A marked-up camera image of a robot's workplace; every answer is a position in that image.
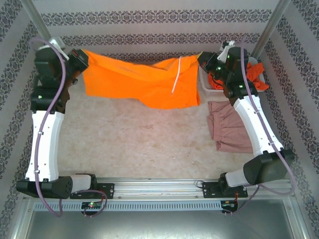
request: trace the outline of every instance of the black bracket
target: black bracket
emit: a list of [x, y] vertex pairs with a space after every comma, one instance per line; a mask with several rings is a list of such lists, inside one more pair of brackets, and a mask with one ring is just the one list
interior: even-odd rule
[[[95, 190], [102, 191], [108, 199], [113, 199], [114, 183], [98, 183]], [[72, 193], [70, 199], [102, 199], [100, 193]]]
[[218, 182], [202, 182], [202, 189], [204, 198], [235, 198], [236, 192], [238, 198], [248, 197], [247, 189], [243, 186], [234, 187], [222, 193]]

